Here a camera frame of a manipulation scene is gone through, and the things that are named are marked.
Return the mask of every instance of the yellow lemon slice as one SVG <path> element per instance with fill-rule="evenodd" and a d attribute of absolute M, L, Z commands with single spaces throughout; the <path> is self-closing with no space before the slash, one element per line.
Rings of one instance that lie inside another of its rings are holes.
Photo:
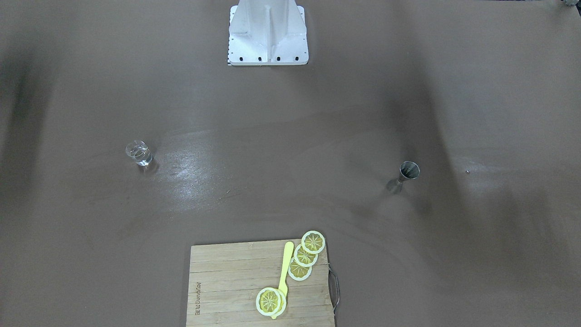
<path fill-rule="evenodd" d="M 313 271 L 313 267 L 303 267 L 301 265 L 299 265 L 295 259 L 292 259 L 290 261 L 290 265 L 289 265 L 289 276 L 290 278 L 294 279 L 294 280 L 305 280 L 307 279 L 307 277 L 309 277 L 311 275 L 311 272 Z"/>
<path fill-rule="evenodd" d="M 317 262 L 318 254 L 312 254 L 305 251 L 302 245 L 299 245 L 295 249 L 295 256 L 293 257 L 296 263 L 303 267 L 310 267 Z"/>
<path fill-rule="evenodd" d="M 316 230 L 309 230 L 303 235 L 300 245 L 308 253 L 318 254 L 325 247 L 325 237 Z"/>
<path fill-rule="evenodd" d="M 256 310 L 261 315 L 272 316 L 281 310 L 282 298 L 282 294 L 277 289 L 265 287 L 256 296 Z"/>

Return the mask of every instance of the brown table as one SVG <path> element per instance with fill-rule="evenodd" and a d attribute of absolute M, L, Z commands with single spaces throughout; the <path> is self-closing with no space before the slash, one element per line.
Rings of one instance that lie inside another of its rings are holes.
<path fill-rule="evenodd" d="M 234 4 L 0 3 L 0 325 L 182 327 L 191 245 L 309 229 L 338 327 L 581 325 L 576 9 L 304 0 L 231 67 Z"/>

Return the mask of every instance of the water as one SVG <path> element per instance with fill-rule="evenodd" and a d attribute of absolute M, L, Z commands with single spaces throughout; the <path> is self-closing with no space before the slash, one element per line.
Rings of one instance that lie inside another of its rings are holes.
<path fill-rule="evenodd" d="M 153 160 L 153 154 L 149 151 L 149 147 L 142 141 L 133 141 L 127 144 L 125 152 L 139 166 L 147 166 Z"/>

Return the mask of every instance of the table surface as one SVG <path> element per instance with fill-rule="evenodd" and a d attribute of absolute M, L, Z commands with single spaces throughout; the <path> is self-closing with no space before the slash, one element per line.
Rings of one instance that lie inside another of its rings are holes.
<path fill-rule="evenodd" d="M 0 325 L 181 327 L 191 245 L 310 229 L 338 327 L 581 325 L 575 8 L 304 0 L 232 67 L 235 4 L 0 3 Z"/>

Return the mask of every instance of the bamboo cutting board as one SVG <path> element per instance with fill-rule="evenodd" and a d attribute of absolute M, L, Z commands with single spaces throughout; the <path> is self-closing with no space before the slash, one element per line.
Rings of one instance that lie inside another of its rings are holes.
<path fill-rule="evenodd" d="M 256 310 L 258 292 L 278 287 L 287 241 L 300 244 L 297 239 L 192 246 L 186 326 L 334 327 L 327 248 L 307 279 L 287 276 L 288 303 L 277 319 Z"/>

